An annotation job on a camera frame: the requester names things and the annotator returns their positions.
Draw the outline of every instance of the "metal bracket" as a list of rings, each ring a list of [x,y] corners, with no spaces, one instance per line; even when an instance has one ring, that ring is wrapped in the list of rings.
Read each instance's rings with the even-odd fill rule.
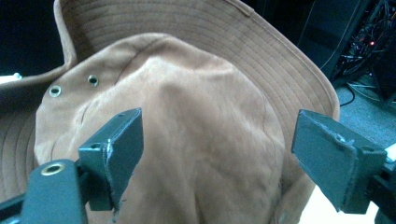
[[[143,153],[141,109],[116,115],[78,153],[76,162],[57,160],[34,169],[26,193],[0,203],[0,223],[85,224],[87,202],[93,211],[118,211]]]
[[[396,219],[396,172],[383,148],[329,117],[301,110],[292,152],[337,211],[365,214],[373,201]]]

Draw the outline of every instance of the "floor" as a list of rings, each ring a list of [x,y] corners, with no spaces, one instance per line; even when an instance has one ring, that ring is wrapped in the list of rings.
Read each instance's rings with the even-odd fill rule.
[[[351,83],[350,90],[355,93],[352,103],[341,107],[340,122],[352,131],[359,133],[382,148],[396,143],[396,103],[383,105],[365,83]],[[353,98],[347,87],[337,89],[340,104]],[[377,206],[370,204],[366,215],[347,215],[337,213],[318,187],[306,206],[300,224],[373,224]]]

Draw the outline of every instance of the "suede hat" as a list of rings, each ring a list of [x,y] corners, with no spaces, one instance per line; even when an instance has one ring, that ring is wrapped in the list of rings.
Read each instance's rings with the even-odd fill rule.
[[[298,111],[338,119],[339,105],[289,40],[236,0],[57,0],[54,13],[64,65],[0,84],[1,201],[141,107],[119,223],[298,223],[314,187],[290,152]]]

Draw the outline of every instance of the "metal eyelet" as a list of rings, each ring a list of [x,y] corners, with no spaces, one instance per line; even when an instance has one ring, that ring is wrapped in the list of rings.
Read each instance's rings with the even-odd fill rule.
[[[51,165],[48,165],[41,171],[42,175],[56,175],[60,173],[64,169],[64,163],[56,162]]]
[[[49,95],[51,97],[58,97],[61,94],[61,87],[60,86],[53,86],[49,89]]]
[[[99,79],[96,75],[90,75],[88,77],[88,82],[93,86],[96,87],[97,85],[99,85]]]

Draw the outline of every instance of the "tan hat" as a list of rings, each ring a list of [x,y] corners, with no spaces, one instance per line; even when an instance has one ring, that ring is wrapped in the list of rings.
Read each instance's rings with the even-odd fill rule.
[[[112,116],[142,107],[120,223],[298,222],[313,183],[290,153],[297,113],[338,119],[339,106],[276,29],[236,0],[60,0],[54,12],[64,65],[0,85],[0,200],[25,190],[35,159],[75,160]]]

